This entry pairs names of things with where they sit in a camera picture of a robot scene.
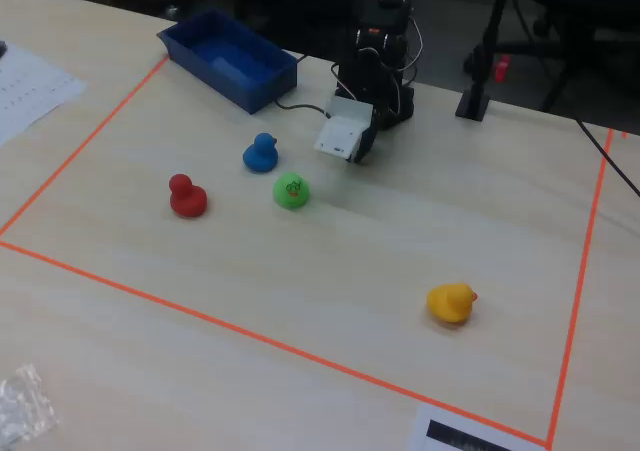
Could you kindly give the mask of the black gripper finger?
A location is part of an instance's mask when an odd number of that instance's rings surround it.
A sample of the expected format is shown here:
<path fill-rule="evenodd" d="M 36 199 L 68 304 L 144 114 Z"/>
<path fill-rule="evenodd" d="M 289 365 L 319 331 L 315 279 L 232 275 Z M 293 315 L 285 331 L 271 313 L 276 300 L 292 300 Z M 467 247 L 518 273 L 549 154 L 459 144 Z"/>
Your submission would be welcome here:
<path fill-rule="evenodd" d="M 352 163 L 360 163 L 362 159 L 369 153 L 378 134 L 379 125 L 375 119 L 372 119 L 370 125 L 360 135 L 357 146 L 349 157 Z"/>

